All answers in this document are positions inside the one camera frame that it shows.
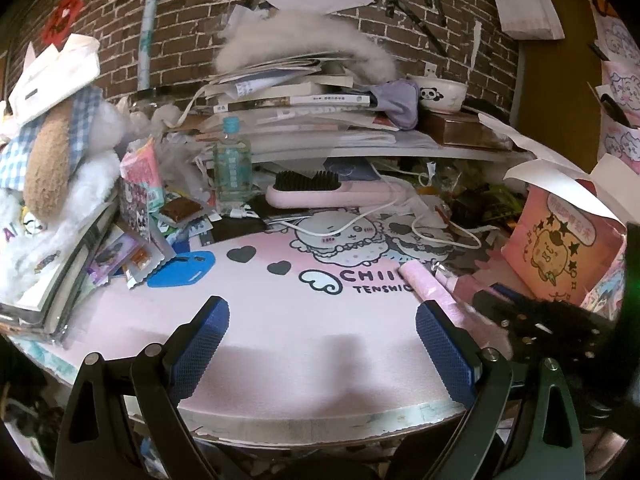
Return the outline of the stack of books and papers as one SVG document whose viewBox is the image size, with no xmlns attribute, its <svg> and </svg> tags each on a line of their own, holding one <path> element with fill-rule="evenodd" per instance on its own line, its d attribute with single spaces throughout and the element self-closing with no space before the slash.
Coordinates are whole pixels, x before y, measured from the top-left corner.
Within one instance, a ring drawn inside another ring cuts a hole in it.
<svg viewBox="0 0 640 480">
<path fill-rule="evenodd" d="M 426 157 L 524 162 L 518 151 L 437 143 L 418 130 L 399 130 L 388 118 L 358 106 L 266 107 L 237 110 L 240 137 L 250 142 L 252 161 L 332 157 Z"/>
</svg>

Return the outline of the pink rectangular bar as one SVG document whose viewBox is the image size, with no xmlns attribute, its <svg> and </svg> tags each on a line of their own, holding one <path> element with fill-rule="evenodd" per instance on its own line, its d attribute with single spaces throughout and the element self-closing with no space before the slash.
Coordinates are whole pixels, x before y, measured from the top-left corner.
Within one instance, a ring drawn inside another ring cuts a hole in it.
<svg viewBox="0 0 640 480">
<path fill-rule="evenodd" d="M 434 271 L 434 277 L 439 284 L 448 290 L 458 304 L 473 307 L 474 297 L 479 292 L 487 292 L 491 296 L 503 299 L 503 296 L 498 294 L 495 289 L 482 283 L 474 275 L 458 275 L 455 274 L 454 271 L 447 269 L 446 266 L 438 266 Z"/>
</svg>

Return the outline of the pink hair brush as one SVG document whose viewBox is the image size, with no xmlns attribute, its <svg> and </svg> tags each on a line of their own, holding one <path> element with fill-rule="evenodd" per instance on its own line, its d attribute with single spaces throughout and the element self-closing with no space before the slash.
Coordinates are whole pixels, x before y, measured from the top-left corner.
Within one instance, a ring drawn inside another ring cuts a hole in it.
<svg viewBox="0 0 640 480">
<path fill-rule="evenodd" d="M 408 188 L 384 180 L 344 181 L 331 171 L 304 176 L 282 171 L 266 191 L 266 202 L 278 209 L 322 209 L 382 206 L 403 202 Z"/>
</svg>

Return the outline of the sticker card packets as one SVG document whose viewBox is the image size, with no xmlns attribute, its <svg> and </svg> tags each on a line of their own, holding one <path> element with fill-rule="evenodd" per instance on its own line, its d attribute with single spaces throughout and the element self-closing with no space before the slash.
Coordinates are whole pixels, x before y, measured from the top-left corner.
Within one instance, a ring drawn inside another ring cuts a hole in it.
<svg viewBox="0 0 640 480">
<path fill-rule="evenodd" d="M 148 190 L 124 179 L 118 181 L 118 213 L 88 267 L 94 286 L 105 285 L 121 270 L 127 287 L 145 282 L 176 253 L 149 211 Z"/>
</svg>

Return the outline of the pink chiikawa desk mat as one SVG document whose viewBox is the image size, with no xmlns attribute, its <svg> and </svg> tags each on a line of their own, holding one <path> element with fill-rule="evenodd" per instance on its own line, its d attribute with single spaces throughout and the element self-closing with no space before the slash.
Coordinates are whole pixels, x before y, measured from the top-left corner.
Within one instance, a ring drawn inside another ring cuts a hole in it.
<svg viewBox="0 0 640 480">
<path fill-rule="evenodd" d="M 344 252 L 320 252 L 292 231 L 257 233 L 187 252 L 216 263 L 194 285 L 127 287 L 119 275 L 75 310 L 62 344 L 20 349 L 62 384 L 98 352 L 126 358 L 162 342 L 211 296 L 230 324 L 192 396 L 180 403 L 199 436 L 285 448 L 405 434 L 459 415 L 416 333 L 420 300 L 400 276 L 420 259 L 457 274 L 491 274 L 501 238 L 475 252 L 430 249 L 396 217 L 368 222 Z"/>
</svg>

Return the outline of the purple cloth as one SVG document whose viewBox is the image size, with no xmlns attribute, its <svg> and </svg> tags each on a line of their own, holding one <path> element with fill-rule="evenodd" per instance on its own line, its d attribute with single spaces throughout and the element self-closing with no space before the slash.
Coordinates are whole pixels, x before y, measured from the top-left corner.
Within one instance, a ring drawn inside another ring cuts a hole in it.
<svg viewBox="0 0 640 480">
<path fill-rule="evenodd" d="M 385 84 L 369 86 L 372 108 L 384 113 L 400 130 L 416 128 L 419 120 L 421 90 L 411 79 L 397 79 Z"/>
</svg>

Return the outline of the pink snack packet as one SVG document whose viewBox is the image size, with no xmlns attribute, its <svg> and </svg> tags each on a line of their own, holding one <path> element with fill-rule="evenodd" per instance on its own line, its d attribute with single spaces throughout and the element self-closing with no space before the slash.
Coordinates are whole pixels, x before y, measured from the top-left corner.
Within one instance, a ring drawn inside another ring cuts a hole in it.
<svg viewBox="0 0 640 480">
<path fill-rule="evenodd" d="M 164 206 L 164 184 L 152 136 L 132 141 L 128 145 L 120 162 L 120 176 L 145 189 L 148 193 L 149 211 L 157 212 Z"/>
</svg>

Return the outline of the blue luggage tag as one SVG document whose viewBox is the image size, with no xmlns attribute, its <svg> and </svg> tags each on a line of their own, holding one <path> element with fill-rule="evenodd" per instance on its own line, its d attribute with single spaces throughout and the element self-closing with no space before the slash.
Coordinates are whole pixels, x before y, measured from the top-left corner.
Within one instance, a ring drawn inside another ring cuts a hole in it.
<svg viewBox="0 0 640 480">
<path fill-rule="evenodd" d="M 213 269 L 215 263 L 211 252 L 183 252 L 152 273 L 146 284 L 151 288 L 194 285 Z"/>
</svg>

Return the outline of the grey fur piece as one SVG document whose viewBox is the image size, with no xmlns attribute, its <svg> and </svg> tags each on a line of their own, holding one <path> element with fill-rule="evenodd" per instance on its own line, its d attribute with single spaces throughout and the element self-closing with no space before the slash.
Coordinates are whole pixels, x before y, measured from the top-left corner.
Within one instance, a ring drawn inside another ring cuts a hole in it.
<svg viewBox="0 0 640 480">
<path fill-rule="evenodd" d="M 337 53 L 366 84 L 398 78 L 393 55 L 344 20 L 308 11 L 280 11 L 270 18 L 239 25 L 214 58 L 216 71 L 233 72 L 245 66 L 283 60 L 296 55 Z"/>
</svg>

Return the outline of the brown wooden box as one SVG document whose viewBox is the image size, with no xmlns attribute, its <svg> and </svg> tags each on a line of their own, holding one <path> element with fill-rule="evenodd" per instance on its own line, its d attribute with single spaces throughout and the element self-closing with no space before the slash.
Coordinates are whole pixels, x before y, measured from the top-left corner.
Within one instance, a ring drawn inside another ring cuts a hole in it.
<svg viewBox="0 0 640 480">
<path fill-rule="evenodd" d="M 511 151 L 513 148 L 508 136 L 493 132 L 480 122 L 477 115 L 469 113 L 445 114 L 427 110 L 420 114 L 416 128 L 440 145 L 496 151 Z"/>
</svg>

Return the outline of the pink cartoon box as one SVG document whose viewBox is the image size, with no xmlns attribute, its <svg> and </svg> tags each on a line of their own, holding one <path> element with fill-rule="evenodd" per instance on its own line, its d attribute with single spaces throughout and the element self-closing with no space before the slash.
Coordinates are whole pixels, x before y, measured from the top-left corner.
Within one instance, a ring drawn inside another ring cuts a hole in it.
<svg viewBox="0 0 640 480">
<path fill-rule="evenodd" d="M 539 299 L 564 300 L 616 320 L 625 285 L 627 224 L 639 221 L 639 176 L 605 155 L 590 172 L 542 159 L 506 177 L 528 185 L 503 258 Z"/>
</svg>

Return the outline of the panda ceramic bowl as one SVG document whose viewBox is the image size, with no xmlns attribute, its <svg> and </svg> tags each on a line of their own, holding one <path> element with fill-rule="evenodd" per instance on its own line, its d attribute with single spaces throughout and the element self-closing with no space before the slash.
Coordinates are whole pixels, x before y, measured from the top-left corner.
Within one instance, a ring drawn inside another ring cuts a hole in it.
<svg viewBox="0 0 640 480">
<path fill-rule="evenodd" d="M 424 110 L 437 113 L 457 113 L 462 109 L 468 85 L 437 77 L 409 76 L 420 89 L 419 104 Z"/>
</svg>

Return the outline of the large white dog plush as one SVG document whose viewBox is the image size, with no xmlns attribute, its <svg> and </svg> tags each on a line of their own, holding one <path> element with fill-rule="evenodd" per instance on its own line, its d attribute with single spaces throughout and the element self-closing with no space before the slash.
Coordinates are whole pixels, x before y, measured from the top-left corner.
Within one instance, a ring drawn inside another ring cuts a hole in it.
<svg viewBox="0 0 640 480">
<path fill-rule="evenodd" d="M 99 41 L 73 34 L 62 48 L 27 52 L 1 104 L 1 301 L 44 309 L 55 273 L 110 197 L 129 115 L 96 85 Z"/>
</svg>

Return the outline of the pink bag pack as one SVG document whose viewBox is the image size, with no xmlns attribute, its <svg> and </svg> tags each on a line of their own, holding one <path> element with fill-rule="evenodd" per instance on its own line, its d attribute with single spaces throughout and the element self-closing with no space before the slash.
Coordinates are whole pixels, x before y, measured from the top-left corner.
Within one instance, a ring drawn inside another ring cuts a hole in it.
<svg viewBox="0 0 640 480">
<path fill-rule="evenodd" d="M 480 328 L 480 320 L 467 307 L 460 306 L 423 263 L 418 260 L 405 262 L 398 272 L 421 301 L 436 301 L 454 326 L 465 330 Z"/>
</svg>

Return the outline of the brown snack packet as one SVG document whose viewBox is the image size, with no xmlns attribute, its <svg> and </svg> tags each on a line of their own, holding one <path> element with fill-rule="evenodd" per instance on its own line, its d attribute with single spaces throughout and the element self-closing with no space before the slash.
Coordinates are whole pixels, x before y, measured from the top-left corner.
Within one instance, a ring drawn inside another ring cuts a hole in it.
<svg viewBox="0 0 640 480">
<path fill-rule="evenodd" d="M 198 218 L 203 211 L 204 208 L 200 203 L 190 198 L 178 197 L 160 207 L 157 217 L 170 226 L 178 226 L 190 219 Z"/>
</svg>

